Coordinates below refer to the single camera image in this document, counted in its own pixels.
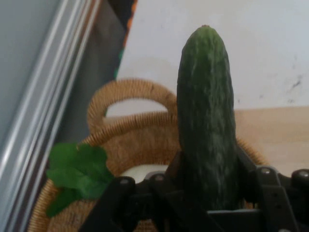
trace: white wall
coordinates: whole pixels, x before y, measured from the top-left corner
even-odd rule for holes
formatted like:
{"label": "white wall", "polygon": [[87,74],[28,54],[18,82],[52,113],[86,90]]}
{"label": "white wall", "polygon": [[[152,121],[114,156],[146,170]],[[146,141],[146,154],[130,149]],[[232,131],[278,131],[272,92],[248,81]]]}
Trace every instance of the white wall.
{"label": "white wall", "polygon": [[[208,24],[225,42],[235,108],[309,105],[309,1],[141,0],[118,79],[145,78],[176,93],[182,48]],[[122,104],[109,115],[162,109]]]}

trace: green cucumber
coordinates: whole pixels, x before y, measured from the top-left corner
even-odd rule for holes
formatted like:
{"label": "green cucumber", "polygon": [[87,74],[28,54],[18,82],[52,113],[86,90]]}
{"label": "green cucumber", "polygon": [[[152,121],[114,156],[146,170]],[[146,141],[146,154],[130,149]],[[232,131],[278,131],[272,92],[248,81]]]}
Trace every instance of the green cucumber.
{"label": "green cucumber", "polygon": [[206,210],[240,207],[234,94],[225,45],[198,28],[183,50],[177,81],[184,192]]}

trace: leaf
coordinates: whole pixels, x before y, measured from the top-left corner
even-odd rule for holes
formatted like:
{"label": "leaf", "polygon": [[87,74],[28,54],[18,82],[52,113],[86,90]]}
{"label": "leaf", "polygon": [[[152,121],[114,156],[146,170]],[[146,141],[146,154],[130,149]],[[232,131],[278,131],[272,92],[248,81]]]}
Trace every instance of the leaf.
{"label": "leaf", "polygon": [[50,204],[46,210],[46,215],[50,218],[60,213],[63,209],[68,207],[71,203],[81,200],[82,196],[75,189],[64,188]]}
{"label": "leaf", "polygon": [[59,143],[53,146],[49,154],[49,168],[66,168],[79,163],[77,144]]}
{"label": "leaf", "polygon": [[113,179],[106,160],[106,152],[99,146],[56,144],[51,150],[50,169],[46,174],[63,191],[50,206],[49,215],[60,212],[72,201],[99,198]]}
{"label": "leaf", "polygon": [[48,170],[46,174],[56,187],[76,189],[84,199],[99,198],[112,179],[94,179],[74,168]]}

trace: basket handle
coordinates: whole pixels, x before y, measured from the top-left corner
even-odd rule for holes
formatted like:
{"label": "basket handle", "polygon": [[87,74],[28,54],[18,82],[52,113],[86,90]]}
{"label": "basket handle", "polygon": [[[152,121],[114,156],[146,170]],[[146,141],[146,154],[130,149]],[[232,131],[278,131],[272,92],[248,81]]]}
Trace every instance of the basket handle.
{"label": "basket handle", "polygon": [[165,106],[170,114],[177,113],[176,95],[166,87],[147,80],[123,79],[111,81],[96,91],[88,107],[87,121],[90,132],[98,125],[104,127],[109,106],[127,99],[148,99]]}

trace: metal bolt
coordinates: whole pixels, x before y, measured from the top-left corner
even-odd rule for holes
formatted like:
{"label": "metal bolt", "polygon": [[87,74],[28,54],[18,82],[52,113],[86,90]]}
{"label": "metal bolt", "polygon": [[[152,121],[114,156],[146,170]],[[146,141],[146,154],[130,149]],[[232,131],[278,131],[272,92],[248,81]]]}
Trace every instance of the metal bolt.
{"label": "metal bolt", "polygon": [[280,229],[280,230],[278,230],[278,232],[291,232],[291,231],[287,230],[287,229]]}
{"label": "metal bolt", "polygon": [[306,171],[300,171],[300,172],[299,172],[299,175],[300,175],[301,177],[309,177],[309,173],[306,172]]}
{"label": "metal bolt", "polygon": [[162,175],[157,175],[156,177],[155,177],[155,180],[156,181],[162,181],[164,178],[163,178],[163,176]]}
{"label": "metal bolt", "polygon": [[262,172],[263,174],[269,174],[269,173],[270,173],[270,169],[268,169],[268,168],[262,168],[261,172]]}
{"label": "metal bolt", "polygon": [[128,181],[127,179],[122,179],[122,180],[120,181],[120,184],[121,184],[121,185],[126,185],[127,183],[129,183],[129,181]]}

